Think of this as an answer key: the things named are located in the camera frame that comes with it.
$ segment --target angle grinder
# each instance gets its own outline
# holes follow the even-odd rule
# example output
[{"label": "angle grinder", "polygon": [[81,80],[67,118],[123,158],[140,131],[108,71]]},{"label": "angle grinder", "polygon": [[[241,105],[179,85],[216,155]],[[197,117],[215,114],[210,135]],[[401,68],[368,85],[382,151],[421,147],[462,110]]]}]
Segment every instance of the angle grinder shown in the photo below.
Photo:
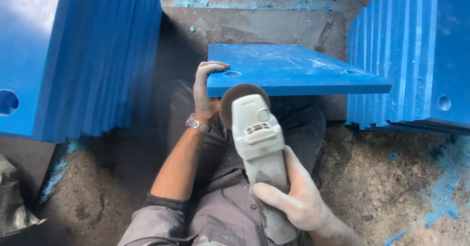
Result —
[{"label": "angle grinder", "polygon": [[[251,185],[267,183],[289,193],[284,155],[284,136],[264,91],[250,84],[230,88],[220,102],[220,119],[232,131],[238,155],[243,159]],[[293,241],[297,229],[281,210],[255,197],[264,232],[276,244]]]}]

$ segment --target sleeve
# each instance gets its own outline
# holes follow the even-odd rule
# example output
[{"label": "sleeve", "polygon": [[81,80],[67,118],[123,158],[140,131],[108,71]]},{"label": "sleeve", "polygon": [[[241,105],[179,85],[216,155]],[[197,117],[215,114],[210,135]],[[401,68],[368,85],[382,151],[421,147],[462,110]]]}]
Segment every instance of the sleeve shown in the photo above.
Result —
[{"label": "sleeve", "polygon": [[147,193],[143,208],[132,214],[132,222],[118,246],[172,246],[193,239],[184,235],[183,211],[187,204]]}]

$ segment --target grinder body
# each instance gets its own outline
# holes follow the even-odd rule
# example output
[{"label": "grinder body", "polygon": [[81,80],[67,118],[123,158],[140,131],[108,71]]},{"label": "grinder body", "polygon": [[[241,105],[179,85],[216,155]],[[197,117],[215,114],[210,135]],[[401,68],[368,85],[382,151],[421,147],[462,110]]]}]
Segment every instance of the grinder body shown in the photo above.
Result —
[{"label": "grinder body", "polygon": [[[235,148],[243,159],[250,184],[267,183],[289,193],[290,184],[282,153],[284,136],[263,97],[251,94],[235,99],[231,110]],[[293,241],[297,229],[285,213],[258,198],[255,200],[267,237],[276,244]]]}]

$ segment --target metal watch strap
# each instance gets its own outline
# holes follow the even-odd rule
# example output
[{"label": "metal watch strap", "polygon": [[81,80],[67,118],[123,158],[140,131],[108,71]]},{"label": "metal watch strap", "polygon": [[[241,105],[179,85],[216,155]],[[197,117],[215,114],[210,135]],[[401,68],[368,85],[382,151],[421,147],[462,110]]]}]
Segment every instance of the metal watch strap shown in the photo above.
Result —
[{"label": "metal watch strap", "polygon": [[209,133],[212,129],[212,126],[210,125],[199,123],[199,121],[194,118],[194,113],[192,113],[186,120],[186,127],[196,128],[204,133]]}]

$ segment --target man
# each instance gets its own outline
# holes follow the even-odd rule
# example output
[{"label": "man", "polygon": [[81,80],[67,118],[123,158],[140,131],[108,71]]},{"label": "man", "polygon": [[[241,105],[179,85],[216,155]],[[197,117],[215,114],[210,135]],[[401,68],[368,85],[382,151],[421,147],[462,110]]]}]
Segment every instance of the man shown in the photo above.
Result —
[{"label": "man", "polygon": [[360,238],[324,204],[311,177],[325,133],[325,119],[316,106],[277,109],[286,102],[273,98],[273,114],[292,147],[284,149],[291,190],[284,194],[257,183],[251,191],[231,133],[217,118],[220,101],[207,97],[208,76],[228,68],[203,62],[193,89],[183,81],[162,87],[157,117],[172,151],[119,245],[274,245],[263,232],[252,194],[284,211],[299,229],[298,239],[289,245],[311,244],[310,237],[318,246],[359,246]]}]

